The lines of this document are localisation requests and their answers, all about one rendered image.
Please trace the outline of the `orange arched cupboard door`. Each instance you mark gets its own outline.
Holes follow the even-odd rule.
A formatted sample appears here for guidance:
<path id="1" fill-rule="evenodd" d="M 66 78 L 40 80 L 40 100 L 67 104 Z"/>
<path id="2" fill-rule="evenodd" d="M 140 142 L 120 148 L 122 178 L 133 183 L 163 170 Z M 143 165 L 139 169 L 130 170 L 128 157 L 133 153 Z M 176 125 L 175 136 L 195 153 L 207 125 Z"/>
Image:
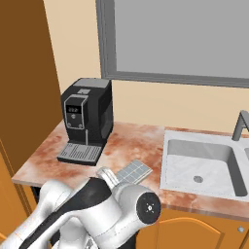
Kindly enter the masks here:
<path id="1" fill-rule="evenodd" d="M 159 220 L 137 236 L 136 249 L 227 249 L 217 216 L 163 208 Z"/>

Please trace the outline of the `pale grey sink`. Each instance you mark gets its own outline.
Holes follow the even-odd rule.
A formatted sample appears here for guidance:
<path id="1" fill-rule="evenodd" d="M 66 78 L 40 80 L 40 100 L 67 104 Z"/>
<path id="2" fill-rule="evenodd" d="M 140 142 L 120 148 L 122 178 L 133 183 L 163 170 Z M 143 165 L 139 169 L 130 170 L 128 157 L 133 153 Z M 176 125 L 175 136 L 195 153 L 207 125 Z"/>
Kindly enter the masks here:
<path id="1" fill-rule="evenodd" d="M 160 188 L 249 202 L 249 138 L 167 130 Z"/>

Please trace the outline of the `grey tap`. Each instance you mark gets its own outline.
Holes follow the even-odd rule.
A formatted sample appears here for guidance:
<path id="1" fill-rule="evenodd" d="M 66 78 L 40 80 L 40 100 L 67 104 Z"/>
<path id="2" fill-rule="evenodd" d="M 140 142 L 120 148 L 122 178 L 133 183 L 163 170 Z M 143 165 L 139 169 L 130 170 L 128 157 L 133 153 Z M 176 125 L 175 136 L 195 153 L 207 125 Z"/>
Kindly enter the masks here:
<path id="1" fill-rule="evenodd" d="M 232 134 L 232 140 L 238 141 L 241 137 L 242 130 L 246 128 L 249 131 L 249 113 L 245 110 L 241 110 L 238 115 L 238 119 Z"/>

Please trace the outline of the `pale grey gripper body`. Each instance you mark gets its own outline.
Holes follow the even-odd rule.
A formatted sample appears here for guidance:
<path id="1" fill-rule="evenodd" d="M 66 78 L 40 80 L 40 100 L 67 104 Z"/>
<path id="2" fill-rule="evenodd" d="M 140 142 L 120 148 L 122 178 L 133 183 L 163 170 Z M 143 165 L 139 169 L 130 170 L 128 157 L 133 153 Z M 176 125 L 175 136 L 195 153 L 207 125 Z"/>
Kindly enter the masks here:
<path id="1" fill-rule="evenodd" d="M 99 168 L 96 171 L 96 175 L 107 183 L 110 190 L 113 190 L 120 183 L 114 172 L 108 167 L 103 166 Z"/>

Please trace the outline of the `tall brown cupboard panel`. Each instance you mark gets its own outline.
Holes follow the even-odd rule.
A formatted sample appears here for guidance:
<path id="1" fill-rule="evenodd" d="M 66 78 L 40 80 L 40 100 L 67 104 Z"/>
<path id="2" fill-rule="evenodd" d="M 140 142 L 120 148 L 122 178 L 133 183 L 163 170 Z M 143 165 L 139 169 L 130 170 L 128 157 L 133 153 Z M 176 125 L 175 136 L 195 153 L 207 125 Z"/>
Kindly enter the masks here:
<path id="1" fill-rule="evenodd" d="M 15 174 L 62 120 L 43 0 L 0 0 L 0 140 Z"/>

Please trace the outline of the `orange cupboard door with knob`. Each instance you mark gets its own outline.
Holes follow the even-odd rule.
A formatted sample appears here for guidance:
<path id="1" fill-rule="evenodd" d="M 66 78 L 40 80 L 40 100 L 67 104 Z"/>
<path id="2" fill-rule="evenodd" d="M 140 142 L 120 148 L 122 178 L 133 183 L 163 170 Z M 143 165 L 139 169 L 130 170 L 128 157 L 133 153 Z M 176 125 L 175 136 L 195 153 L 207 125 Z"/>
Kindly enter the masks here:
<path id="1" fill-rule="evenodd" d="M 244 232 L 237 231 L 239 226 L 244 228 Z M 248 232 L 248 222 L 228 220 L 224 230 L 224 249 L 240 249 L 244 247 L 244 242 Z"/>

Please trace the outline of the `grey framed window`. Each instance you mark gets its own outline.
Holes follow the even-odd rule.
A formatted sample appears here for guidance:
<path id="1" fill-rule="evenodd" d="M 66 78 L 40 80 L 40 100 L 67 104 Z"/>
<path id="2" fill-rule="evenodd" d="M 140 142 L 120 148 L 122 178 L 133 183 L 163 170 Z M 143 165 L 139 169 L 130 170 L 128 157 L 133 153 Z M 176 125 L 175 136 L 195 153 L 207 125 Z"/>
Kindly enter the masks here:
<path id="1" fill-rule="evenodd" d="M 249 89 L 249 0 L 95 0 L 101 76 Z"/>

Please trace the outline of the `black coffee machine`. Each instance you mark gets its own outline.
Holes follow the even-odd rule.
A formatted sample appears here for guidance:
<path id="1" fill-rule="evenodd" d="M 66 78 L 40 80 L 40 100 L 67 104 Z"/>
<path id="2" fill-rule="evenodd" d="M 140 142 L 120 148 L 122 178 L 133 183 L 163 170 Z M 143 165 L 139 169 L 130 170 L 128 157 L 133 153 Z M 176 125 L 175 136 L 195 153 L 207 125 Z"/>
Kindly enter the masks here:
<path id="1" fill-rule="evenodd" d="M 112 82 L 81 78 L 61 96 L 69 138 L 57 159 L 82 165 L 96 165 L 113 130 Z"/>

